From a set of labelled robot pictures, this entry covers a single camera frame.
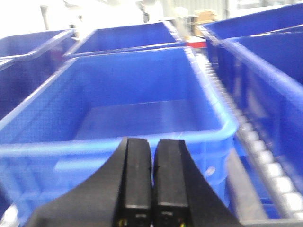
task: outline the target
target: blue plastic bin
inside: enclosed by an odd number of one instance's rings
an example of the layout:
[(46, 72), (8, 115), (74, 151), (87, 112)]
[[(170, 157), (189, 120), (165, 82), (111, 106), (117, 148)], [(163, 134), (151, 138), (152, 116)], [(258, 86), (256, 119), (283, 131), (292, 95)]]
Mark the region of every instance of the blue plastic bin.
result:
[(69, 60), (0, 121), (0, 179), (32, 210), (97, 170), (121, 137), (185, 139), (201, 172), (225, 199), (225, 161), (237, 123), (190, 48)]
[(62, 65), (73, 34), (47, 31), (0, 39), (0, 119)]
[(226, 40), (232, 96), (303, 193), (303, 33)]
[(176, 29), (169, 21), (104, 28), (93, 31), (82, 42), (74, 45), (64, 57), (67, 59), (113, 52), (150, 50), (184, 46)]
[(224, 39), (256, 35), (303, 24), (303, 3), (200, 26), (206, 38), (209, 61), (221, 76), (228, 59), (222, 56)]

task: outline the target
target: bin wall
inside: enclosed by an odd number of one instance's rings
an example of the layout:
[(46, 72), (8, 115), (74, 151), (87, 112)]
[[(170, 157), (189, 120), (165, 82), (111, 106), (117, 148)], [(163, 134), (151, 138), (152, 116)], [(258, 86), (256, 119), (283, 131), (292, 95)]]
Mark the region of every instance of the bin wall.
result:
[[(292, 178), (298, 191), (303, 193), (303, 156), (300, 152), (303, 147), (303, 140), (300, 139), (303, 136), (303, 126), (300, 123), (303, 117), (303, 86), (300, 84), (302, 77), (298, 78), (297, 74), (302, 67), (295, 63), (301, 58), (301, 44), (287, 45), (292, 38), (284, 36), (286, 34), (282, 34), (277, 43), (274, 42), (278, 37), (276, 35), (268, 36), (268, 43), (259, 43), (262, 45), (257, 52), (263, 58), (239, 42), (252, 47), (261, 39), (266, 39), (266, 36), (247, 40), (239, 38), (236, 39), (238, 42), (227, 40), (226, 50), (233, 56), (230, 69), (234, 76), (230, 80), (234, 87), (232, 95), (235, 101)], [(287, 52), (286, 49), (293, 49), (294, 52)], [(265, 56), (276, 65), (265, 61)], [(292, 61), (293, 64), (288, 64), (285, 68), (289, 75), (277, 68), (279, 63), (283, 68), (285, 63)]]

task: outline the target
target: bin rim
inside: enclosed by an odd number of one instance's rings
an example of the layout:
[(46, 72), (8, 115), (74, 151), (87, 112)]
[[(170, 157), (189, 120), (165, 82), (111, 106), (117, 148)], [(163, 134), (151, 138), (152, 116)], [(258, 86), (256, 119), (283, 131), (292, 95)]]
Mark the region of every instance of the bin rim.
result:
[(12, 59), (0, 60), (0, 70), (4, 70), (11, 66), (13, 63)]
[[(169, 31), (170, 35), (173, 37), (175, 42), (173, 43), (163, 43), (163, 44), (153, 44), (153, 45), (146, 45), (146, 46), (135, 46), (135, 47), (127, 47), (127, 48), (120, 48), (120, 49), (113, 49), (113, 50), (104, 50), (104, 51), (91, 51), (91, 52), (84, 52), (84, 53), (75, 53), (79, 48), (81, 48), (97, 31), (99, 30), (109, 30), (109, 29), (118, 29), (120, 27), (136, 27), (136, 26), (148, 26), (150, 24), (163, 24), (167, 30)], [(157, 49), (157, 48), (165, 48), (170, 47), (172, 44), (178, 44), (180, 46), (185, 45), (186, 42), (180, 38), (176, 28), (169, 22), (169, 21), (161, 21), (156, 23), (149, 23), (149, 24), (138, 24), (138, 25), (129, 25), (129, 26), (117, 26), (117, 27), (107, 27), (107, 28), (100, 28), (91, 31), (81, 42), (72, 46), (64, 55), (64, 59), (82, 57), (82, 56), (90, 56), (90, 55), (100, 55), (100, 54), (109, 54), (109, 53), (119, 53), (119, 52), (132, 52), (132, 51), (144, 51), (150, 48)]]
[[(0, 57), (0, 61), (8, 60), (8, 59), (11, 59), (12, 61), (26, 61), (26, 60), (31, 60), (31, 59), (37, 58), (37, 57), (41, 56), (43, 53), (45, 53), (46, 51), (48, 51), (49, 49), (51, 49), (52, 47), (59, 44), (62, 40), (72, 36), (74, 34), (75, 30), (74, 29), (54, 30), (54, 31), (48, 30), (48, 31), (29, 33), (29, 34), (51, 33), (51, 32), (60, 32), (60, 33), (53, 36), (52, 38), (45, 41), (43, 44), (41, 44), (40, 46), (36, 47), (35, 49), (31, 50), (28, 53)], [(4, 38), (13, 37), (13, 36), (19, 36), (19, 35), (10, 35), (10, 36), (6, 36)]]
[[(220, 127), (213, 130), (203, 130), (203, 131), (186, 131), (186, 132), (171, 132), (171, 133), (160, 133), (160, 134), (146, 134), (146, 135), (136, 135), (129, 136), (130, 138), (145, 138), (149, 140), (151, 146), (156, 145), (159, 141), (159, 138), (170, 138), (170, 139), (183, 139), (190, 143), (199, 143), (199, 142), (211, 142), (211, 141), (221, 141), (230, 139), (234, 136), (235, 132), (238, 129), (238, 123), (231, 114), (230, 110), (227, 108), (226, 104), (223, 102), (223, 99), (219, 96), (217, 91), (215, 90), (213, 84), (210, 79), (203, 73), (197, 60), (194, 56), (192, 48), (190, 47), (171, 47), (171, 48), (160, 48), (160, 49), (152, 49), (146, 51), (135, 51), (135, 52), (123, 52), (123, 53), (110, 53), (107, 55), (130, 55), (130, 54), (144, 54), (145, 52), (161, 52), (161, 51), (172, 51), (172, 50), (183, 50), (187, 59), (192, 66), (192, 69), (197, 76), (198, 82), (200, 83), (201, 88), (203, 88), (205, 97), (209, 101), (212, 106), (216, 117), (220, 123)], [(26, 98), (23, 102), (21, 102), (15, 109), (13, 109), (9, 114), (7, 114), (2, 120), (0, 120), (0, 130), (6, 127), (7, 124), (11, 122), (15, 117), (17, 117), (27, 106), (29, 106), (39, 95), (44, 92), (52, 83), (54, 83), (62, 73), (64, 73), (72, 64), (81, 59), (85, 58), (97, 58), (97, 57), (106, 57), (107, 55), (93, 55), (93, 56), (85, 56), (79, 58), (73, 58), (66, 62), (66, 64), (61, 67), (57, 72), (55, 72), (50, 78), (48, 78), (39, 88), (37, 88), (28, 98)], [(51, 142), (50, 147), (47, 149), (54, 150), (56, 152), (56, 148), (60, 147), (62, 144), (65, 144), (67, 147), (72, 144), (76, 144), (77, 142), (89, 144), (102, 144), (103, 141), (106, 141), (108, 144), (112, 144), (112, 147), (116, 147), (117, 143), (121, 140), (119, 138), (105, 138), (105, 139), (94, 139), (94, 140), (72, 140), (72, 141), (56, 141)], [(24, 144), (1, 144), (0, 145), (0, 154), (4, 155), (5, 153), (11, 155), (11, 150), (18, 147), (28, 148), (28, 152), (38, 152), (41, 151), (41, 148), (46, 149), (47, 142), (36, 142), (36, 143), (24, 143)]]

